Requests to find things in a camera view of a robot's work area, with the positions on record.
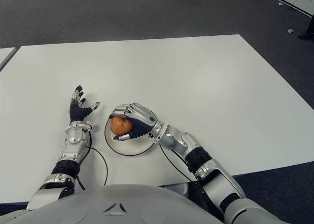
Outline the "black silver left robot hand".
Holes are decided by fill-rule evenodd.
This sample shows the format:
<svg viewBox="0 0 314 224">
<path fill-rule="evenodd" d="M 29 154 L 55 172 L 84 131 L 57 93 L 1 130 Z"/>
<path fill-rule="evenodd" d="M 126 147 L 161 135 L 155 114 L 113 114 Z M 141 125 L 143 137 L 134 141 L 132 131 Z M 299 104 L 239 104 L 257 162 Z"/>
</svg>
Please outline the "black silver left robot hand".
<svg viewBox="0 0 314 224">
<path fill-rule="evenodd" d="M 81 85 L 77 86 L 71 95 L 69 116 L 70 123 L 83 122 L 84 118 L 91 114 L 100 106 L 100 102 L 96 102 L 89 107 L 85 107 L 86 98 L 82 98 L 84 92 Z"/>
</svg>

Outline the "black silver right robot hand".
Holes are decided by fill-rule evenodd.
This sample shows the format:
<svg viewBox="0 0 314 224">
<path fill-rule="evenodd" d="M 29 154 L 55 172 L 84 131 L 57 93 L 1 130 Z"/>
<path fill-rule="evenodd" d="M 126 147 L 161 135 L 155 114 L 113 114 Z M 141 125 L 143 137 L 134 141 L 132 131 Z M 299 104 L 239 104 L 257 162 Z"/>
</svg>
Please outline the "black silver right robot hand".
<svg viewBox="0 0 314 224">
<path fill-rule="evenodd" d="M 161 124 L 155 114 L 137 102 L 115 107 L 109 118 L 112 119 L 115 116 L 129 120 L 133 124 L 132 130 L 129 132 L 114 136 L 113 140 L 116 141 L 134 139 L 146 134 L 151 138 L 156 138 L 161 130 Z"/>
</svg>

